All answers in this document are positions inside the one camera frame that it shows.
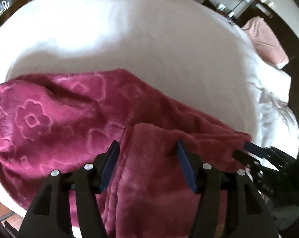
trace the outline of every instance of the white bedsheet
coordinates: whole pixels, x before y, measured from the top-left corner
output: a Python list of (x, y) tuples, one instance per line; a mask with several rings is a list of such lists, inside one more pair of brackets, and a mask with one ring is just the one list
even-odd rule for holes
[[(115, 68), (250, 133), (260, 146), (297, 156), (298, 124), (286, 106), (290, 76), (193, 0), (35, 0), (0, 28), (0, 83)], [(25, 215), (1, 185), (0, 201)]]

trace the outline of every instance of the wooden floor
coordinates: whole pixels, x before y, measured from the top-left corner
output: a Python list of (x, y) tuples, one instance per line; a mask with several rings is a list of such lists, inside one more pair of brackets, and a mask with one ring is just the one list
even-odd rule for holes
[[(5, 207), (2, 203), (0, 203), (0, 217), (4, 216), (8, 213), (12, 212), (10, 209), (8, 209), (7, 207)], [(17, 214), (9, 217), (8, 219), (6, 219), (6, 221), (14, 228), (17, 229), (17, 231), (20, 228), (21, 223), (23, 222), (23, 218)]]

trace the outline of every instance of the wooden furniture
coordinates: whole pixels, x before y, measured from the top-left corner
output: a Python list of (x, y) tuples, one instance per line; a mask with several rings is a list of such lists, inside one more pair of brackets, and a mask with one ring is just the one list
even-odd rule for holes
[[(211, 9), (211, 10), (217, 12), (217, 13), (219, 13), (219, 14), (222, 15), (223, 17), (226, 17), (226, 18), (229, 17), (228, 12), (225, 12), (225, 11), (219, 11), (219, 10), (217, 9), (217, 7), (216, 7), (212, 2), (210, 2), (209, 0), (203, 0), (202, 5), (208, 7), (209, 9)], [(234, 16), (231, 17), (230, 20), (233, 21), (233, 22), (236, 22), (236, 18), (235, 18)]]
[(292, 77), (289, 107), (299, 121), (299, 39), (287, 23), (260, 0), (253, 1), (236, 23), (242, 27), (256, 16), (262, 17), (270, 26), (289, 57), (290, 62), (282, 70)]

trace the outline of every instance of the maroon blanket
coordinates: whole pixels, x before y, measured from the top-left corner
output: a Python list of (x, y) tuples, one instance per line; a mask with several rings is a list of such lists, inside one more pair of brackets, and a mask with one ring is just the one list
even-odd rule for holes
[[(250, 136), (125, 70), (31, 74), (0, 85), (0, 181), (25, 209), (52, 170), (74, 171), (113, 140), (121, 146), (117, 168), (97, 197), (109, 236), (186, 237), (199, 196), (186, 186), (177, 140), (235, 171), (242, 166), (231, 154)], [(77, 225), (74, 194), (70, 204)]]

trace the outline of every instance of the black metal bracket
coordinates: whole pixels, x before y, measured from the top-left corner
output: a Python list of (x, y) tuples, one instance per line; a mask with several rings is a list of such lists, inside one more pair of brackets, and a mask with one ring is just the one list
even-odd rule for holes
[(267, 159), (277, 168), (264, 167), (253, 156), (240, 150), (233, 152), (233, 158), (250, 169), (256, 188), (266, 196), (266, 204), (278, 230), (290, 228), (299, 219), (299, 155), (295, 159), (277, 148), (261, 148), (250, 142), (244, 149)]
[(199, 155), (177, 143), (177, 156), (188, 187), (201, 194), (189, 238), (214, 238), (219, 214), (220, 191), (227, 190), (227, 217), (223, 238), (278, 238), (274, 220), (257, 188), (240, 169), (219, 172)]
[(76, 172), (52, 171), (30, 205), (18, 238), (73, 238), (69, 208), (71, 189), (75, 189), (82, 238), (107, 238), (95, 194), (101, 194), (108, 187), (119, 153), (119, 143), (113, 141), (106, 153)]
[[(299, 196), (293, 192), (296, 185), (291, 192), (283, 193), (289, 191), (288, 185), (294, 178), (289, 167), (294, 167), (296, 161), (275, 148), (266, 149), (265, 153), (256, 149), (257, 155), (269, 158), (280, 171), (265, 168), (250, 155), (234, 151), (233, 157), (250, 169), (252, 182), (244, 170), (234, 174), (220, 172), (211, 164), (202, 162), (199, 155), (189, 152), (181, 141), (177, 143), (177, 157), (187, 185), (195, 194), (201, 194), (189, 238), (214, 238), (221, 190), (227, 191), (223, 238), (241, 238), (246, 234), (250, 238), (278, 238), (274, 220), (258, 190), (279, 201), (296, 198), (299, 203)], [(69, 191), (75, 190), (82, 238), (107, 238), (95, 194), (101, 194), (108, 187), (119, 152), (119, 144), (114, 141), (106, 153), (75, 172), (52, 171), (30, 205), (17, 237), (74, 238)], [(289, 180), (283, 186), (280, 182), (287, 178)]]

